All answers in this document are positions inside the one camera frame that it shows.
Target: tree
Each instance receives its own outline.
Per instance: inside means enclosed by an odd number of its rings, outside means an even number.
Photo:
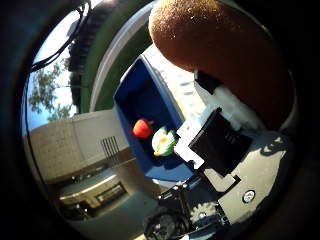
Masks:
[[[33,76],[33,89],[28,98],[31,111],[41,113],[41,105],[50,113],[54,110],[54,101],[57,99],[54,91],[59,88],[55,80],[62,73],[60,64],[56,62],[52,71],[45,71],[44,68],[38,70]]]
[[[54,109],[54,113],[47,118],[49,122],[53,122],[59,119],[64,119],[70,117],[71,105],[65,105],[61,107],[61,104],[58,104],[58,107]]]
[[[28,102],[31,107],[31,111],[37,112],[38,114],[42,113],[42,109],[46,109],[52,115],[48,117],[49,121],[69,117],[69,111],[71,105],[61,106],[58,104],[58,107],[54,105],[57,96],[55,90],[63,87],[70,88],[85,88],[81,85],[68,85],[61,86],[57,83],[57,78],[60,74],[68,69],[69,59],[62,59],[60,62],[55,62],[52,70],[40,69],[35,72],[33,76],[33,89],[31,95],[28,98]]]

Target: screw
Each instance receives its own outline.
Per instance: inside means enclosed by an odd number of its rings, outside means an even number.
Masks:
[[[249,190],[243,195],[242,201],[244,203],[250,203],[250,202],[252,202],[252,200],[254,199],[255,196],[256,196],[255,191]]]
[[[200,218],[200,219],[203,219],[203,218],[205,218],[206,216],[207,216],[207,214],[206,214],[205,212],[199,213],[199,218]]]

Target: green trim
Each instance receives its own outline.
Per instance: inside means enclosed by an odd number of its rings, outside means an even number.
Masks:
[[[81,113],[86,113],[89,111],[91,92],[96,72],[114,36],[134,13],[147,5],[149,2],[152,1],[120,0],[118,5],[112,11],[110,11],[110,14],[102,24],[101,30],[97,33],[94,42],[90,46],[84,74],[82,76],[82,85],[90,87],[82,91],[80,109]]]

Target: cable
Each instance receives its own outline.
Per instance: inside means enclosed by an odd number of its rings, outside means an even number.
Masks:
[[[84,11],[85,11],[85,4],[88,4],[88,12],[87,12],[87,16],[84,18]],[[57,52],[55,52],[54,54],[52,54],[51,56],[40,60],[34,64],[32,64],[31,69],[30,69],[30,74],[32,72],[35,72],[41,68],[44,68],[45,66],[51,64],[53,61],[55,61],[60,54],[65,50],[65,48],[78,36],[82,26],[84,26],[87,21],[88,21],[88,17],[91,14],[91,2],[89,0],[85,0],[85,3],[82,3],[80,7],[78,7],[76,9],[79,13],[79,20],[77,22],[77,25],[75,27],[75,30],[72,32],[72,34],[70,35],[69,39],[59,48],[59,50]],[[32,158],[32,162],[34,164],[34,167],[36,169],[36,172],[38,174],[38,177],[40,179],[40,182],[42,184],[43,190],[44,192],[47,194],[46,198],[48,197],[52,197],[51,195],[51,191],[49,189],[49,187],[47,186],[43,175],[41,173],[41,170],[39,168],[39,165],[36,161],[36,157],[35,157],[35,153],[34,153],[34,149],[32,146],[32,142],[31,142],[31,136],[30,136],[30,130],[29,130],[29,124],[28,124],[28,90],[29,90],[29,82],[30,82],[30,77],[31,75],[29,74],[27,81],[26,81],[26,85],[23,91],[23,105],[24,105],[24,119],[22,118],[21,120],[25,122],[25,129],[26,129],[26,139],[27,139],[27,144],[29,147],[29,151],[30,151],[30,155]]]
[[[88,4],[88,10],[87,10],[87,16],[84,18],[84,12],[85,12],[85,5],[86,3]],[[35,72],[41,68],[44,68],[54,62],[60,55],[61,53],[70,45],[70,43],[79,35],[81,29],[83,26],[86,25],[88,18],[91,15],[91,2],[89,0],[85,0],[85,3],[82,3],[80,7],[76,9],[76,11],[79,13],[79,20],[77,22],[77,25],[72,32],[72,34],[69,36],[68,40],[51,56],[40,60],[36,63],[33,63],[30,69],[30,72]]]

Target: blue container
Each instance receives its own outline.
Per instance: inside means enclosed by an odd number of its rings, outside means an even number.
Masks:
[[[133,126],[140,118],[154,121],[154,132],[162,126],[176,131],[182,125],[182,118],[167,86],[143,56],[122,77],[114,95],[114,103],[126,139],[146,177],[183,181],[193,175],[193,169],[175,154],[155,157],[151,146],[152,135],[140,139],[132,134]]]

